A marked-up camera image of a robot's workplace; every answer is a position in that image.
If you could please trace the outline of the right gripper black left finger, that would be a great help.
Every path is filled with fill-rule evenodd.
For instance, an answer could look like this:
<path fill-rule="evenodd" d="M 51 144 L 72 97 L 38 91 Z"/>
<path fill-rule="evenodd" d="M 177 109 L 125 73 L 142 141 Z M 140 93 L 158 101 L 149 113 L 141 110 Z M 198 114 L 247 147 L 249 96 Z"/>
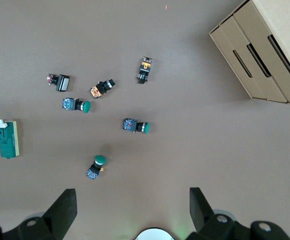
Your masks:
<path fill-rule="evenodd" d="M 76 191 L 69 188 L 42 216 L 28 218 L 7 232 L 0 227 L 0 240 L 62 240 L 76 216 Z"/>

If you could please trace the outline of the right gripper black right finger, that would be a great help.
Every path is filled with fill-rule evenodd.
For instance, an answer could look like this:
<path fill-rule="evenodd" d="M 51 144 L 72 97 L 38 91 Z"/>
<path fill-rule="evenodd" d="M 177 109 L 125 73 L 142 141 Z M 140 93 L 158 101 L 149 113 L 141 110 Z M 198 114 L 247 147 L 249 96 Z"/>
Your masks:
<path fill-rule="evenodd" d="M 189 240 L 290 240 L 287 233 L 269 221 L 254 221 L 245 227 L 223 213 L 214 213 L 199 187 L 190 188 L 190 216 L 195 232 Z"/>

